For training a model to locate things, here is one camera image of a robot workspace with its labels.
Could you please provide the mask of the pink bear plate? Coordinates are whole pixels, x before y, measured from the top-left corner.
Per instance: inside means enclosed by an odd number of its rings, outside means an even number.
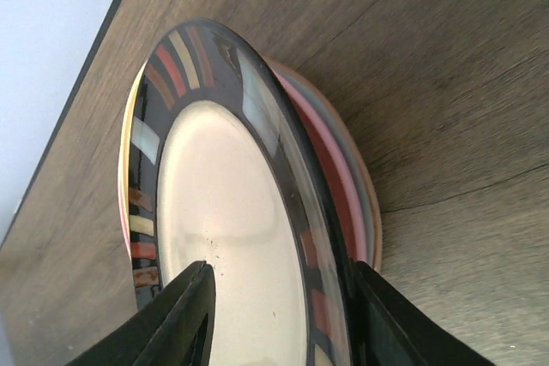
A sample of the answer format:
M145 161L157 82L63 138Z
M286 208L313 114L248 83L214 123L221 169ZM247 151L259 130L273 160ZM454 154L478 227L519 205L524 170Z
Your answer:
M356 261L364 261L379 267L381 261L382 229L377 196L364 160L347 127L333 106L305 78L276 62L270 68L278 76L298 113L323 168L347 253ZM139 131L141 125L134 118L139 86L143 76L138 75L130 91L124 112L121 147L118 161L118 203L124 242L132 259L152 261L156 257L150 238L153 223L145 223L144 240L132 239L138 230L130 223L130 208L151 213L154 209L152 196L136 184L130 183L131 134ZM187 144L205 137L217 143L213 133L221 131L223 136L244 149L243 154L230 150L229 160L242 160L251 168L252 174L244 180L250 189L246 194L237 191L237 198L228 205L220 204L221 197L214 197L213 207L201 207L191 220L199 226L176 237L178 247L191 246L191 252L170 252L176 267L181 267L190 258L203 253L214 257L220 268L231 272L246 262L258 261L261 267L272 267L280 263L283 267L297 265L291 256L295 247L291 242L290 225L282 213L281 196L275 193L275 180L268 176L265 162L259 159L258 150L252 148L251 140L244 137L244 130L228 116L209 127L206 133L199 131L204 122L195 114L184 117L188 130L182 137Z

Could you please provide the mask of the black rimmed striped plate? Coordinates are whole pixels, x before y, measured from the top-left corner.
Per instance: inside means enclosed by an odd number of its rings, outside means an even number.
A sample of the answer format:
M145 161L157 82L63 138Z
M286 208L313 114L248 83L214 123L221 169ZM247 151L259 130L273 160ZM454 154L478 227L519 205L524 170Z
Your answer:
M215 318L212 365L355 365L352 337L354 288L335 202L305 126L279 79L260 55L228 27L195 18L177 24L154 47L137 75L130 183L152 196L151 213L130 208L132 239L146 238L156 257L132 259L136 301L149 303L189 264L205 261L214 269ZM176 267L170 252L191 252L175 239L198 224L191 216L226 206L237 191L251 191L252 174L230 150L243 154L217 130L213 143L201 137L187 144L184 117L195 114L206 133L228 116L244 130L265 162L274 192L281 196L296 259L261 267L246 262L231 272L203 253Z

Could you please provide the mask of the orange yellow plate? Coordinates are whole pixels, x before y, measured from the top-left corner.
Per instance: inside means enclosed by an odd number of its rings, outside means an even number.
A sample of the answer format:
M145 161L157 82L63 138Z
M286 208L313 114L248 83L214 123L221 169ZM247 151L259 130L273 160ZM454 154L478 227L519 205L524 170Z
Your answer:
M133 110L136 101L136 94L139 88L140 80L136 78L132 84L127 98L124 113L123 121L120 135L120 148L118 153L118 174L117 174L117 190L118 190L118 208L119 208L119 217L122 226L125 226L125 220L127 217L127 205L125 200L125 190L127 183L125 180L125 172L127 171L127 162L129 155L130 147L130 135L131 135L131 123L133 118Z

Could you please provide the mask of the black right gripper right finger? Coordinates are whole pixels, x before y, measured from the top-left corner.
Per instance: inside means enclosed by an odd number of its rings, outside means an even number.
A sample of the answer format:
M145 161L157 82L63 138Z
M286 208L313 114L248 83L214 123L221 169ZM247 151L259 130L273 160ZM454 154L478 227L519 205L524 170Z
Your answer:
M362 261L353 264L353 355L358 365L491 365Z

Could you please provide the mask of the light blue flower plate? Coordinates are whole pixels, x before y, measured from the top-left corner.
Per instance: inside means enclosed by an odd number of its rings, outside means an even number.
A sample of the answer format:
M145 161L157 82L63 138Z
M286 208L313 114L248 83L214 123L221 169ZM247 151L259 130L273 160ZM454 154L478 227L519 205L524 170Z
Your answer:
M377 193L347 126L310 81L273 59L267 63L294 104L320 160L347 253L380 272L383 227Z

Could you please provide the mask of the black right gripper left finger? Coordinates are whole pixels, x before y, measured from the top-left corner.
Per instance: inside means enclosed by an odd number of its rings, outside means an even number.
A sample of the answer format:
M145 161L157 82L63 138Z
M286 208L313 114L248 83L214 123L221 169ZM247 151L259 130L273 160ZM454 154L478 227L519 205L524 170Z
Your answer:
M78 365L208 365L215 318L214 269L191 263Z

